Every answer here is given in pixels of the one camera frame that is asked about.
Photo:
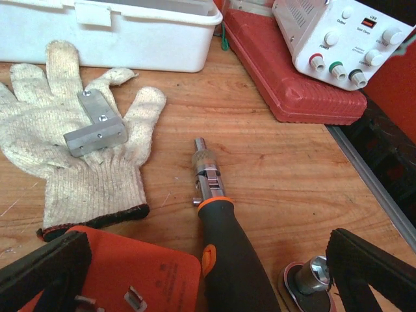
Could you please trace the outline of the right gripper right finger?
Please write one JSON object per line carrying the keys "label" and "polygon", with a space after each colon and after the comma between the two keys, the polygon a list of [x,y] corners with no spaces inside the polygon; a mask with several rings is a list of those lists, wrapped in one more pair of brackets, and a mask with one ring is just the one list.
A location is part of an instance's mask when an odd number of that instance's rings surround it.
{"label": "right gripper right finger", "polygon": [[345,311],[381,311],[371,289],[397,309],[415,311],[415,267],[349,230],[331,232],[326,264]]}

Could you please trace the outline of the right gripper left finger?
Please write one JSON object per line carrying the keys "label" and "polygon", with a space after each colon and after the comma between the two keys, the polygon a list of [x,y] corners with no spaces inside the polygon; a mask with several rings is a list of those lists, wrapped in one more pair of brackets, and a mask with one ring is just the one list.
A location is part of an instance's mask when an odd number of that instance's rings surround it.
{"label": "right gripper left finger", "polygon": [[1,269],[1,311],[75,311],[92,260],[88,236],[69,231]]}

